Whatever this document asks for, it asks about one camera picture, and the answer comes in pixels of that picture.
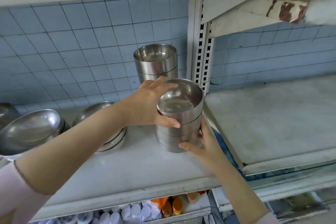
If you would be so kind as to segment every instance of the blue tile wall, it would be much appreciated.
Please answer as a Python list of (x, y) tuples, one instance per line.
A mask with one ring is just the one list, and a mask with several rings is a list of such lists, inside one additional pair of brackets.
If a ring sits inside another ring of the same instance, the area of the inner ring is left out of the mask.
[[(178, 74), (185, 78), (187, 27), (188, 0), (0, 8), (0, 102), (24, 113), (119, 101), (140, 86), (133, 52), (151, 43), (177, 48)], [(318, 34), (330, 31), (327, 27)]]
[(336, 73), (336, 26), (287, 22), (217, 37), (210, 92)]

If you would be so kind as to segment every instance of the hand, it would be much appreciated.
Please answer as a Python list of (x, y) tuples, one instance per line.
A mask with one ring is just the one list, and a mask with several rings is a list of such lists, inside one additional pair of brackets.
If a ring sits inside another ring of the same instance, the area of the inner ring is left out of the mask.
[(227, 161), (227, 158), (216, 138), (211, 133), (203, 115), (201, 121), (201, 131), (202, 135), (200, 135), (200, 137), (203, 139), (203, 148), (198, 148), (189, 142), (182, 142), (179, 144), (179, 147), (195, 154), (199, 160), (208, 167), (208, 169), (217, 175), (217, 173), (221, 171), (222, 161)]
[(156, 124), (163, 127), (179, 128), (174, 118), (159, 114), (157, 102), (168, 90), (176, 88), (176, 83), (163, 83), (167, 77), (161, 76), (156, 81), (147, 80), (139, 89), (127, 98), (119, 101), (121, 112), (126, 113), (126, 125)]

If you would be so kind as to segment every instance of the forearm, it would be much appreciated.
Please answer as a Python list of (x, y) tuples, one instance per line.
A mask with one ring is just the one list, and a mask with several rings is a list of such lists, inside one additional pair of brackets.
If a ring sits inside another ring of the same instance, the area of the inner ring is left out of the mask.
[(126, 126), (121, 102), (91, 115), (16, 161), (37, 192), (54, 194), (116, 131)]
[(226, 157), (216, 163), (215, 173), (241, 224), (256, 223), (269, 212)]

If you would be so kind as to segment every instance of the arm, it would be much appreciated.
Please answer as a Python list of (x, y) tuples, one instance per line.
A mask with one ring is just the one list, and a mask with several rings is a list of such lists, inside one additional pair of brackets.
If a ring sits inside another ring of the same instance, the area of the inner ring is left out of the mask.
[(269, 210), (226, 158), (204, 117), (201, 130), (203, 149), (187, 142), (180, 143), (179, 146), (195, 154), (217, 176), (240, 223), (256, 223), (269, 213)]
[[(175, 119), (157, 112), (158, 99), (170, 88), (177, 87), (174, 83), (163, 84), (166, 79), (162, 76), (155, 82), (145, 81), (129, 97), (99, 110), (80, 124), (18, 159), (15, 164), (21, 177), (34, 191), (51, 195), (117, 130), (127, 125), (142, 124), (179, 128), (180, 124)], [(8, 200), (1, 198), (1, 193), (5, 194), (12, 189), (15, 190), (12, 187), (0, 188), (0, 205)], [(19, 205), (0, 215), (0, 221), (2, 217), (11, 215), (11, 210), (15, 209), (20, 209)]]

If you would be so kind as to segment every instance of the rust stain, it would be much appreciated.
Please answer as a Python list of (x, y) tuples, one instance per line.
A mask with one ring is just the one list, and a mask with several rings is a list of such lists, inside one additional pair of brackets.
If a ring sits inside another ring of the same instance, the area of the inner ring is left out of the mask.
[(268, 11), (267, 11), (266, 17), (269, 16), (270, 11), (273, 10), (274, 5), (275, 5), (275, 3), (276, 3), (277, 1), (278, 1), (278, 0), (273, 0), (273, 1), (272, 1), (272, 4), (271, 4), (271, 6), (269, 7), (269, 9), (268, 9)]
[(297, 19), (292, 21), (292, 23), (294, 23), (294, 24), (299, 23), (299, 21), (303, 18), (303, 15), (306, 11), (306, 5), (299, 5), (299, 8), (300, 8), (300, 11), (299, 11), (299, 14), (297, 16)]
[(284, 1), (280, 8), (279, 19), (282, 21), (290, 22), (292, 19), (291, 10), (294, 6), (294, 3)]

